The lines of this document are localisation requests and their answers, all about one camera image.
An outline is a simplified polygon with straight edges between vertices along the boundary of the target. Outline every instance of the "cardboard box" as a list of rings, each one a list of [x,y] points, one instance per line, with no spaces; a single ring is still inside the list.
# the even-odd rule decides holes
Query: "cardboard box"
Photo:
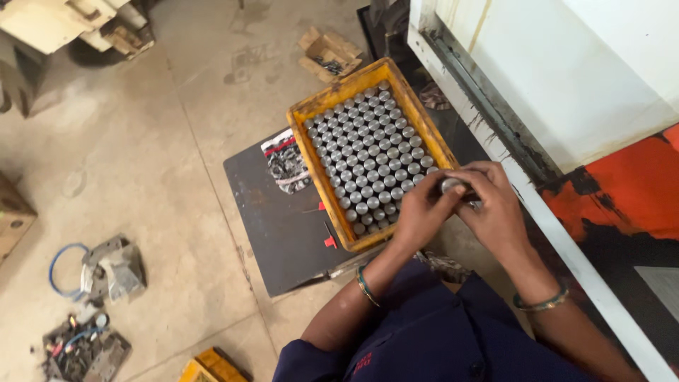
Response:
[[[0,174],[0,264],[10,255],[36,217],[35,211],[10,181]]]
[[[316,27],[309,28],[298,44],[304,49],[304,57],[299,59],[299,64],[326,83],[346,77],[363,61],[358,58],[363,52],[357,46],[337,33],[328,32],[321,35]],[[337,61],[342,71],[338,75],[333,74],[314,60],[316,56],[321,57],[324,63]]]

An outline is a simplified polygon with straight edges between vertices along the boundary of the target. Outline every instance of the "cloth rag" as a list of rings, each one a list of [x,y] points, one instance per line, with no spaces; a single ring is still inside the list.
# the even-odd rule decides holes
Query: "cloth rag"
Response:
[[[268,173],[274,177],[283,192],[292,195],[311,184],[309,169],[299,151],[292,129],[289,128],[262,143],[261,151],[269,162]]]

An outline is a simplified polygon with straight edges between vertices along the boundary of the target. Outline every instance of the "concrete floor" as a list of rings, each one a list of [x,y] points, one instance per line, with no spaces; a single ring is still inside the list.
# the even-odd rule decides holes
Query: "concrete floor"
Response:
[[[134,348],[118,381],[174,381],[218,345],[256,381],[280,350],[352,276],[270,298],[221,166],[279,131],[285,111],[325,85],[297,64],[310,25],[359,47],[356,9],[367,0],[264,2],[165,0],[152,12],[158,44],[104,69],[54,55],[35,115],[0,116],[0,171],[39,219],[0,266],[0,381],[42,381],[41,336],[74,305],[51,291],[48,265],[63,245],[96,245],[119,232],[139,245],[148,289],[108,304]],[[232,57],[265,52],[234,83]],[[463,265],[500,280],[499,264],[452,219],[442,235]],[[80,253],[56,282],[73,288]],[[31,346],[38,349],[31,354]]]

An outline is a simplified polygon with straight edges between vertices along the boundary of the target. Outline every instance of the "green bangle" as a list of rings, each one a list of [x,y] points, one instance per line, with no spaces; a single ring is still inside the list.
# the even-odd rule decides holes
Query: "green bangle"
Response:
[[[561,291],[556,296],[550,298],[547,301],[535,305],[524,305],[524,302],[521,301],[521,297],[519,297],[519,294],[516,293],[514,295],[514,306],[519,308],[520,311],[524,312],[547,311],[549,309],[554,309],[557,306],[563,304],[566,301],[566,297],[568,297],[569,293],[570,291],[568,290],[568,288],[562,287]]]
[[[361,291],[363,292],[364,295],[370,299],[370,302],[372,302],[376,307],[380,307],[380,304],[377,303],[375,300],[375,296],[373,296],[372,292],[370,292],[370,288],[368,288],[368,285],[365,283],[365,280],[363,279],[363,269],[365,268],[365,265],[360,266],[358,269],[356,269],[356,280],[359,282],[359,286],[361,287]]]

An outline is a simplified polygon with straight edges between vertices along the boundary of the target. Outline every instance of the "forearm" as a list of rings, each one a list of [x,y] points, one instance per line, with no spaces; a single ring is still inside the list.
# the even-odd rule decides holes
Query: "forearm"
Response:
[[[524,256],[508,256],[514,260],[504,261],[509,277],[525,305],[550,300],[561,287],[535,249],[529,247],[525,251]],[[528,313],[528,319],[536,337],[597,378],[605,381],[641,379],[572,300],[567,299],[554,309]]]
[[[363,279],[378,303],[411,258],[412,254],[407,252],[392,241],[363,270]],[[325,351],[342,349],[352,341],[373,309],[359,283],[352,280],[316,314],[301,339]]]

